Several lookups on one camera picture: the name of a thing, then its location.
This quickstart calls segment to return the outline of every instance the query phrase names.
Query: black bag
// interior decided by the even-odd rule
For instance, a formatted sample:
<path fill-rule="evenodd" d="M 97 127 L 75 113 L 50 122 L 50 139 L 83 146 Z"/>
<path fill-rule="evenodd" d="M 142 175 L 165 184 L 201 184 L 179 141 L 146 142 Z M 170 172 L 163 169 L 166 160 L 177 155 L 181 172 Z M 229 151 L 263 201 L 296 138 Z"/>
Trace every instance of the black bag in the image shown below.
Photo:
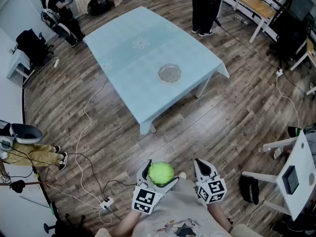
<path fill-rule="evenodd" d="M 249 203 L 258 204 L 259 187 L 257 179 L 241 176 L 239 180 L 239 188 L 243 200 Z"/>

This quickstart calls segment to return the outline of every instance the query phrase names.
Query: black cable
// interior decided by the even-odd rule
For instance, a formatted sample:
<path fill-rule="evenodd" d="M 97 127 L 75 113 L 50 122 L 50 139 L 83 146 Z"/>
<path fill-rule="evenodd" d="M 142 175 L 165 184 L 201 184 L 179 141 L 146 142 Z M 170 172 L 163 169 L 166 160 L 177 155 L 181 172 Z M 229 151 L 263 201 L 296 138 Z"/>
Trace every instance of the black cable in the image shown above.
<path fill-rule="evenodd" d="M 144 5 L 142 5 L 142 6 L 146 6 L 146 5 L 149 5 L 149 4 L 151 4 L 153 1 L 155 1 L 155 0 L 151 0 L 149 3 L 147 3 L 147 4 L 144 4 Z"/>
<path fill-rule="evenodd" d="M 98 185 L 99 185 L 99 188 L 100 188 L 100 191 L 101 191 L 101 196 L 102 196 L 103 200 L 105 201 L 106 198 L 103 197 L 102 188 L 101 188 L 101 185 L 100 185 L 100 183 L 99 183 L 99 181 L 98 181 L 98 179 L 97 179 L 97 177 L 96 177 L 96 175 L 95 175 L 95 173 L 94 173 L 92 161 L 91 161 L 87 156 L 85 156 L 84 154 L 81 154 L 81 153 L 77 153 L 77 154 L 76 154 L 76 153 L 68 153 L 68 154 L 69 154 L 69 155 L 82 155 L 83 157 L 85 157 L 85 158 L 90 162 L 92 174 L 93 174 L 95 180 L 97 181 L 97 183 L 98 183 Z"/>
<path fill-rule="evenodd" d="M 235 40 L 237 40 L 237 39 L 235 38 L 235 36 L 233 36 L 230 32 L 228 32 L 227 30 L 225 30 L 221 25 L 218 25 L 218 26 L 219 26 L 220 28 L 222 28 L 226 33 L 228 33 L 229 35 L 231 35 Z M 257 52 L 251 50 L 250 48 L 248 48 L 247 46 L 245 46 L 244 44 L 242 44 L 239 40 L 237 40 L 237 41 L 238 41 L 242 46 L 244 46 L 245 48 L 247 48 L 249 51 L 254 52 L 256 56 L 258 56 L 260 59 L 262 59 L 263 61 L 265 61 L 266 63 L 268 63 L 270 66 L 272 66 L 272 67 L 278 69 L 276 66 L 272 65 L 271 63 L 269 63 L 269 62 L 267 62 L 266 60 L 264 60 L 261 56 L 259 56 L 259 55 L 257 54 Z M 305 94 L 305 92 L 301 90 L 301 88 L 300 88 L 299 86 L 295 85 L 294 83 L 292 83 L 292 82 L 290 81 L 290 79 L 285 75 L 285 71 L 283 71 L 283 74 L 284 74 L 285 78 L 286 78 L 293 86 L 297 87 L 297 88 L 303 93 L 303 95 L 304 95 L 307 99 L 311 100 L 311 99 Z"/>
<path fill-rule="evenodd" d="M 7 152 L 7 153 L 13 154 L 13 155 L 16 155 L 16 156 L 19 156 L 19 157 L 22 157 L 22 158 L 28 158 L 28 159 L 31 161 L 32 166 L 34 167 L 34 164 L 33 164 L 33 162 L 32 162 L 34 159 L 30 159 L 29 156 L 28 156 L 26 153 L 24 153 L 24 152 L 21 152 L 21 151 L 19 151 L 19 150 L 16 150 L 16 149 L 14 149 L 13 147 L 11 147 L 11 148 L 12 148 L 13 150 L 15 150 L 15 151 L 18 151 L 18 152 L 20 152 L 20 153 L 26 155 L 27 157 L 23 157 L 23 156 L 20 156 L 20 155 L 11 153 L 11 152 Z M 85 156 L 84 154 L 81 154 L 81 153 L 77 153 L 77 154 L 76 154 L 76 153 L 68 153 L 68 154 L 69 154 L 69 155 L 81 155 L 81 156 L 85 157 L 85 158 L 90 162 L 92 174 L 93 174 L 95 180 L 97 181 L 97 183 L 98 183 L 98 185 L 99 185 L 99 188 L 100 188 L 100 191 L 101 191 L 101 196 L 102 196 L 102 198 L 103 198 L 103 200 L 104 200 L 105 202 L 108 201 L 108 199 L 106 198 L 106 196 L 105 196 L 105 194 L 104 194 L 104 190 L 105 190 L 106 186 L 108 185 L 108 183 L 115 181 L 115 182 L 118 182 L 118 183 L 120 183 L 120 184 L 123 184 L 124 186 L 133 186 L 133 185 L 136 185 L 136 184 L 124 184 L 124 183 L 122 183 L 122 182 L 120 182 L 120 181 L 118 181 L 118 180 L 111 180 L 111 181 L 108 181 L 108 182 L 105 184 L 105 187 L 104 187 L 103 190 L 102 190 L 101 185 L 100 185 L 100 183 L 99 183 L 99 181 L 98 181 L 98 179 L 97 179 L 97 177 L 96 177 L 96 175 L 95 175 L 95 173 L 94 173 L 92 161 L 91 161 L 87 156 Z M 53 165 L 53 164 L 50 164 L 50 163 L 47 163 L 47 162 L 43 162 L 43 161 L 39 161 L 39 160 L 34 160 L 34 161 L 41 162 L 41 163 L 45 163 L 45 164 L 48 164 L 48 165 Z M 24 176 L 10 176 L 10 177 L 22 177 L 22 178 L 27 178 L 27 177 L 24 177 Z M 117 215 L 115 215 L 115 213 L 111 212 L 108 208 L 106 208 L 106 209 L 107 209 L 110 213 L 112 213 L 114 216 L 116 216 L 118 219 L 122 220 L 120 217 L 118 217 Z"/>

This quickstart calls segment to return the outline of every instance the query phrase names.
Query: shirt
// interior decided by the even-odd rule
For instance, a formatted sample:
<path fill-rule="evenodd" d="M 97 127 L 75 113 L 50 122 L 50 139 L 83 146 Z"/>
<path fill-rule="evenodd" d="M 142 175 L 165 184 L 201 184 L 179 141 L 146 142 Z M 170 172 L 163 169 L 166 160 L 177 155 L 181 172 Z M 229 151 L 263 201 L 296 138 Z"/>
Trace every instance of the shirt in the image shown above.
<path fill-rule="evenodd" d="M 61 0 L 49 0 L 48 1 L 48 9 L 52 9 L 54 12 L 58 13 L 59 16 L 63 19 L 71 20 L 73 18 L 72 12 L 69 9 L 67 9 L 66 7 L 59 9 L 56 6 L 57 2 L 61 2 Z"/>

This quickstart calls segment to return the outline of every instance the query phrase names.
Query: light blue tablecloth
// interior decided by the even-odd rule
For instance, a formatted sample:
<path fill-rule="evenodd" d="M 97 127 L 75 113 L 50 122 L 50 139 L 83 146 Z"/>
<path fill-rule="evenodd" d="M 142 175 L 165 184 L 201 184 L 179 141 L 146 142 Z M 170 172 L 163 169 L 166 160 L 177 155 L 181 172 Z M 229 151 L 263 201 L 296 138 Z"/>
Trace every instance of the light blue tablecloth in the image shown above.
<path fill-rule="evenodd" d="M 84 38 L 110 82 L 146 134 L 151 122 L 201 82 L 218 71 L 229 74 L 215 54 L 195 38 L 154 12 L 139 7 Z M 175 83 L 158 70 L 177 64 Z"/>

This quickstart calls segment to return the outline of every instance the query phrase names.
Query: khaki pants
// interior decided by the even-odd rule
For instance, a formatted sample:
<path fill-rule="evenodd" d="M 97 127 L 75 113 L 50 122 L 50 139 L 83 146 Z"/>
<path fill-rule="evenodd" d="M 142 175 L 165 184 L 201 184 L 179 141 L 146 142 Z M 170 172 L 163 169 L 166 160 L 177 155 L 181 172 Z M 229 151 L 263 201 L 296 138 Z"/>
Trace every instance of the khaki pants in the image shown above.
<path fill-rule="evenodd" d="M 30 159 L 33 159 L 34 161 L 32 162 L 35 167 L 48 166 L 47 163 L 58 166 L 59 160 L 63 158 L 62 155 L 55 153 L 56 149 L 54 147 L 48 145 L 19 144 L 17 142 L 14 142 L 13 147 L 16 150 L 27 154 Z M 28 158 L 26 158 L 27 156 L 16 150 L 10 150 L 7 153 L 8 158 L 3 161 L 18 166 L 32 166 L 31 161 Z"/>

